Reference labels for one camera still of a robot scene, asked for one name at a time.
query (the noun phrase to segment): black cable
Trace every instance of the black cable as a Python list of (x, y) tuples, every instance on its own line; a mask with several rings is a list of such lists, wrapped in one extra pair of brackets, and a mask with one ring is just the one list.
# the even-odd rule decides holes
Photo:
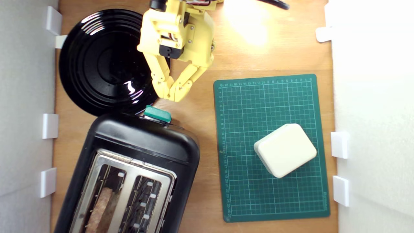
[(258, 0), (261, 2), (269, 3), (271, 5), (277, 6), (279, 8), (282, 8), (284, 10), (289, 10), (290, 6), (282, 1), (279, 0)]

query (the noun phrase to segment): robotic arm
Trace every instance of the robotic arm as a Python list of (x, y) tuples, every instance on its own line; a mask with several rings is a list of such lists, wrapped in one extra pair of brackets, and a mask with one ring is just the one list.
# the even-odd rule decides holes
[[(215, 10), (224, 0), (151, 0), (144, 13), (140, 43), (151, 69), (152, 84), (160, 98), (181, 101), (191, 86), (212, 65), (214, 22), (205, 12)], [(289, 9), (279, 0), (260, 0)], [(178, 79), (169, 76), (164, 57), (191, 63)]]

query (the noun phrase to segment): white bracket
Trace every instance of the white bracket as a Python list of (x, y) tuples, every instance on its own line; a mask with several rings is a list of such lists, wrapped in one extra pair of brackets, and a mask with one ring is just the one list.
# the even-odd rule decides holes
[(56, 44), (55, 44), (55, 48), (56, 49), (61, 49), (63, 47), (63, 44), (66, 40), (67, 35), (62, 35), (62, 36), (57, 36), (56, 37)]
[(349, 134), (345, 132), (331, 132), (332, 156), (337, 158), (348, 158)]
[(56, 192), (56, 171), (55, 167), (42, 171), (40, 175), (40, 198)]
[(318, 42), (323, 43), (332, 40), (334, 17), (333, 3), (328, 2), (325, 5), (325, 27), (319, 27), (315, 30)]
[(55, 48), (61, 49), (67, 35), (60, 35), (62, 32), (62, 14), (51, 6), (48, 6), (46, 29), (56, 36)]
[(349, 207), (349, 181), (334, 175), (333, 183), (334, 200), (343, 206)]
[(57, 138), (59, 131), (59, 115), (58, 114), (43, 114), (42, 138)]
[(55, 36), (59, 36), (62, 30), (62, 15), (51, 6), (48, 6), (46, 29)]

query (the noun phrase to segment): toaster slot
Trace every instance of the toaster slot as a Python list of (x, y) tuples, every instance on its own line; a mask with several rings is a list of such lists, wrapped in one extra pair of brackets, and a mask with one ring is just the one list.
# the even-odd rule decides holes
[(85, 182), (71, 233), (157, 233), (176, 181), (164, 168), (99, 151)]
[(81, 213), (84, 215), (82, 233), (107, 232), (125, 176), (125, 170), (102, 165), (90, 205), (85, 213)]
[(147, 232), (150, 221), (159, 221), (157, 217), (152, 218), (152, 214), (160, 188), (159, 181), (143, 176), (136, 178), (122, 221), (122, 233)]

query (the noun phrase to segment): white wall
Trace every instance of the white wall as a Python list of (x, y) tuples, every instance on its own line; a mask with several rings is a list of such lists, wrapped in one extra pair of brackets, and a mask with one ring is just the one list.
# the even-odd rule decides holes
[(50, 197), (40, 172), (52, 166), (52, 140), (41, 139), (42, 114), (55, 104), (54, 36), (47, 6), (58, 0), (0, 3), (0, 233), (50, 232)]
[(336, 131), (350, 134), (339, 233), (414, 232), (413, 1), (330, 0)]

